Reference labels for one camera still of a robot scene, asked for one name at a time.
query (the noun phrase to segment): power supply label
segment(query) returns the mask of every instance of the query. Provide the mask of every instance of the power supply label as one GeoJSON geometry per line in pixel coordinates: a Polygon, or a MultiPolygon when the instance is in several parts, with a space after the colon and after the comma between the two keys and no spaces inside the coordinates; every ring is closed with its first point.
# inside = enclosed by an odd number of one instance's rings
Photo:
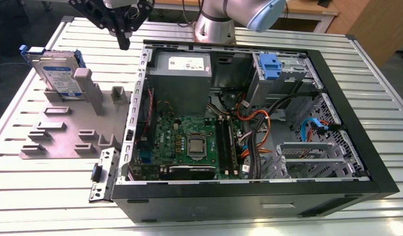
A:
{"type": "Polygon", "coordinates": [[[66,66],[45,66],[45,74],[57,91],[69,97],[79,97],[82,89],[77,80],[73,79],[74,72],[66,66]]]}
{"type": "Polygon", "coordinates": [[[205,70],[203,58],[170,57],[170,70],[205,70]]]}

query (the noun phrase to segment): open computer tower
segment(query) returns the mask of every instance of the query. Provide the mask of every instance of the open computer tower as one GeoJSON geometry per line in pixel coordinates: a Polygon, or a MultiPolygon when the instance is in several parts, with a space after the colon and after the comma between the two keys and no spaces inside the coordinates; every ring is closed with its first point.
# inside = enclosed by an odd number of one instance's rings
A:
{"type": "Polygon", "coordinates": [[[146,41],[91,202],[135,222],[325,216],[399,191],[319,51],[146,41]]]}

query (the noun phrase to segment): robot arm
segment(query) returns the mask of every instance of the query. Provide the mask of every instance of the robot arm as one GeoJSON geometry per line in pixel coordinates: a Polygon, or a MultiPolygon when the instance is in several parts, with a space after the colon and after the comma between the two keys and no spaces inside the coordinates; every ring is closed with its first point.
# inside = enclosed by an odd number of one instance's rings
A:
{"type": "Polygon", "coordinates": [[[155,0],[70,0],[82,15],[101,29],[109,29],[122,50],[129,50],[129,38],[149,18],[154,4],[155,0]]]}
{"type": "Polygon", "coordinates": [[[286,0],[205,0],[195,27],[199,42],[230,44],[235,41],[234,20],[263,32],[277,22],[286,0]]]}
{"type": "MultiPolygon", "coordinates": [[[[234,20],[250,30],[266,31],[279,18],[286,0],[203,0],[195,27],[197,40],[229,44],[235,41],[234,20]]],[[[133,32],[150,16],[155,0],[70,0],[70,5],[118,38],[129,50],[133,32]]]]}

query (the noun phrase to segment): floor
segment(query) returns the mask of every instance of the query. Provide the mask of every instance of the floor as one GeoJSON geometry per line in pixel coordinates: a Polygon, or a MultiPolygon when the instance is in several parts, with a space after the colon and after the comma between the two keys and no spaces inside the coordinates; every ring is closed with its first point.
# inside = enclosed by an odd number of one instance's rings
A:
{"type": "MultiPolygon", "coordinates": [[[[27,1],[26,13],[30,19],[30,24],[21,27],[19,32],[23,36],[25,43],[29,46],[46,46],[51,35],[61,23],[63,16],[81,16],[81,14],[65,3],[53,3],[53,10],[47,12],[39,1],[27,1]]],[[[183,15],[177,12],[158,10],[154,13],[157,21],[163,22],[185,22],[183,15]]],[[[194,13],[187,14],[189,19],[194,19],[194,13]]],[[[2,57],[3,63],[25,63],[21,56],[2,57]]],[[[0,116],[13,100],[13,97],[25,81],[30,67],[26,64],[7,64],[0,66],[0,116]]],[[[401,55],[394,55],[382,71],[395,87],[398,93],[403,97],[403,58],[401,55]]]]}

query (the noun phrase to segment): aluminum table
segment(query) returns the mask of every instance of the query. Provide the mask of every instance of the aluminum table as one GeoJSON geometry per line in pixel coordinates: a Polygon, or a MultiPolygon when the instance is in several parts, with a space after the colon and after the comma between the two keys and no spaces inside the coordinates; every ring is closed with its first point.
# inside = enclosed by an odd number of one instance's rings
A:
{"type": "MultiPolygon", "coordinates": [[[[133,90],[143,39],[193,41],[191,28],[146,22],[131,50],[85,18],[62,22],[47,48],[79,48],[102,90],[133,90]]],[[[237,29],[238,44],[317,49],[346,93],[401,193],[327,217],[134,224],[115,204],[90,204],[97,159],[22,160],[49,101],[33,69],[0,119],[0,233],[35,235],[403,235],[403,100],[361,45],[343,35],[237,29]]]]}

